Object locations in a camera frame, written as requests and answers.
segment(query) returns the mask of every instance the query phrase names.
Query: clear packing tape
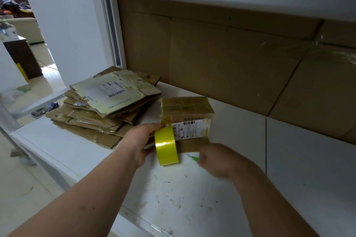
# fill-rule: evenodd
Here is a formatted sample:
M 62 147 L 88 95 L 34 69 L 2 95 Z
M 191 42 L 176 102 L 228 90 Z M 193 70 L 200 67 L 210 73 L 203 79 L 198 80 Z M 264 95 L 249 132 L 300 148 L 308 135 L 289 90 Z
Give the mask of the clear packing tape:
M 154 133 L 154 141 L 156 144 L 158 162 L 161 166 L 179 162 L 172 127 L 164 127 L 156 130 Z

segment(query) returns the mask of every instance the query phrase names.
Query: forearm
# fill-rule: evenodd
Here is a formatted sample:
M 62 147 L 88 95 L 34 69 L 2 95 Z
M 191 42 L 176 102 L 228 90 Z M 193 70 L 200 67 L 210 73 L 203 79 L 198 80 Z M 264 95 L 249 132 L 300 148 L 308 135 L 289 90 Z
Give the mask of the forearm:
M 119 146 L 88 175 L 10 236 L 104 236 L 136 172 L 135 154 Z
M 318 236 L 256 165 L 232 175 L 251 232 L 259 236 Z

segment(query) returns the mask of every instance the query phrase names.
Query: hand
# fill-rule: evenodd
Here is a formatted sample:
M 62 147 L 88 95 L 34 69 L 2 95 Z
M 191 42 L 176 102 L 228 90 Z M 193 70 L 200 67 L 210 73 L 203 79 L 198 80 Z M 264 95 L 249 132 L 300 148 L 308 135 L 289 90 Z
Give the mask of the hand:
M 134 152 L 137 160 L 137 168 L 145 164 L 146 157 L 154 151 L 154 146 L 148 149 L 144 147 L 154 141 L 149 135 L 161 128 L 161 123 L 140 124 L 131 128 L 120 142 L 120 148 L 128 148 Z
M 198 165 L 213 176 L 230 178 L 246 167 L 257 167 L 255 163 L 220 143 L 202 146 Z

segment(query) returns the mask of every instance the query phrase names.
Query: stack of flattened cardboard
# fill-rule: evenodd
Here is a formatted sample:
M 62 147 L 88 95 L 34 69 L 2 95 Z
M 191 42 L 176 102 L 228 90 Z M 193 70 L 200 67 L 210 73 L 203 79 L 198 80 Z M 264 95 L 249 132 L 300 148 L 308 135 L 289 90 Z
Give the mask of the stack of flattened cardboard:
M 159 98 L 160 76 L 110 67 L 71 86 L 63 106 L 46 114 L 55 125 L 113 148 L 145 105 Z

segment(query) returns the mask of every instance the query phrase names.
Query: person's left hand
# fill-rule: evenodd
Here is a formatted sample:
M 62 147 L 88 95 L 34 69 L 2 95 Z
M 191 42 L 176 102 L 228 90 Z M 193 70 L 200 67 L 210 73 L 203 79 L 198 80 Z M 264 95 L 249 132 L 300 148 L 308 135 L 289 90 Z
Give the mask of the person's left hand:
M 150 138 L 149 135 L 157 129 L 161 128 L 161 123 L 146 123 L 140 124 L 131 128 L 120 142 L 120 148 L 132 149 L 137 158 L 137 168 L 145 164 L 146 156 L 154 151 L 154 146 L 144 149 L 146 145 L 154 141 L 154 137 Z

